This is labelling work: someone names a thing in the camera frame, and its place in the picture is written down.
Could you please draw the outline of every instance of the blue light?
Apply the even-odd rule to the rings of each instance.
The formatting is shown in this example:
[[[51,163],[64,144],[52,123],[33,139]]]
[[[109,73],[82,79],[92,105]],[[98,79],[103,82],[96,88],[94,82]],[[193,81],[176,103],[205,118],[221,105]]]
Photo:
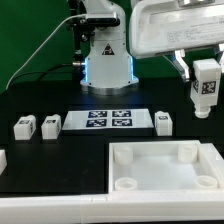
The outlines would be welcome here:
[[[133,57],[131,57],[131,79],[134,80],[136,77],[134,76],[134,61]]]
[[[88,82],[88,59],[85,59],[85,78],[84,82]]]

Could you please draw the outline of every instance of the black table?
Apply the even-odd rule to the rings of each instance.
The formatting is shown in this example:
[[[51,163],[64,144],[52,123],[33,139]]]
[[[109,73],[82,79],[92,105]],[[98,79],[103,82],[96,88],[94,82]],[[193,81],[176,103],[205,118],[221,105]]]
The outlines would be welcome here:
[[[15,84],[0,96],[0,148],[8,163],[0,176],[0,197],[107,193],[110,142],[200,140],[224,155],[223,93],[209,118],[197,119],[190,84],[179,78],[142,79],[137,91],[119,96],[83,93],[72,81]],[[155,112],[169,112],[173,136],[157,137],[154,129],[107,129],[61,131],[57,140],[42,140],[41,125],[48,115],[59,114],[63,124],[70,110],[140,108],[149,109],[153,120]],[[13,126],[31,114],[37,118],[32,139],[15,141]]]

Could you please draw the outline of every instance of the white cube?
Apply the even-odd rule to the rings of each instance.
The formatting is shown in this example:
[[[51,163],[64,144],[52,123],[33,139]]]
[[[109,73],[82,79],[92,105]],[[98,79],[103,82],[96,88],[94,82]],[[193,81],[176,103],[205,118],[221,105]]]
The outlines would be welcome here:
[[[0,150],[0,175],[4,171],[5,167],[7,166],[5,150]]]
[[[194,62],[195,81],[191,85],[191,99],[195,104],[195,115],[207,118],[211,106],[217,105],[222,69],[214,59]]]
[[[36,118],[33,115],[21,117],[14,126],[16,140],[30,140],[36,130]]]
[[[41,130],[43,139],[57,139],[61,130],[61,117],[57,114],[47,116]]]
[[[162,111],[155,113],[155,128],[158,136],[172,136],[173,122],[169,113]]]

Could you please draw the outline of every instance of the white plastic tray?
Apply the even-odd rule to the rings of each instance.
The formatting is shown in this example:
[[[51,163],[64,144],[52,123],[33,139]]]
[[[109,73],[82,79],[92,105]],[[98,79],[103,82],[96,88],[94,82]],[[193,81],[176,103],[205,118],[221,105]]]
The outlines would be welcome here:
[[[189,144],[197,146],[197,160],[183,163],[177,159],[178,148]],[[130,164],[115,164],[115,148],[127,145],[133,149],[133,158],[127,153],[116,162]],[[111,143],[109,150],[108,194],[0,199],[0,223],[224,220],[224,161],[212,144]],[[198,175],[217,180],[217,188],[198,188],[194,184]],[[136,179],[137,188],[116,190],[117,178],[124,176]]]

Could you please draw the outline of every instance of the white box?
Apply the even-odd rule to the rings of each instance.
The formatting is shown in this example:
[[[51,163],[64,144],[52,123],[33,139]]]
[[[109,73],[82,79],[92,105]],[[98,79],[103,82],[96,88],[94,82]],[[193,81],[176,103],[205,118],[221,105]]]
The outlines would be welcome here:
[[[5,157],[5,150],[0,150],[0,175],[2,174],[6,166],[7,161]]]
[[[169,113],[162,111],[155,113],[155,128],[158,136],[172,136],[173,122]]]
[[[21,117],[14,126],[16,140],[30,140],[36,130],[36,118],[33,115]]]
[[[47,116],[41,126],[43,139],[57,139],[61,130],[61,117],[57,114]]]

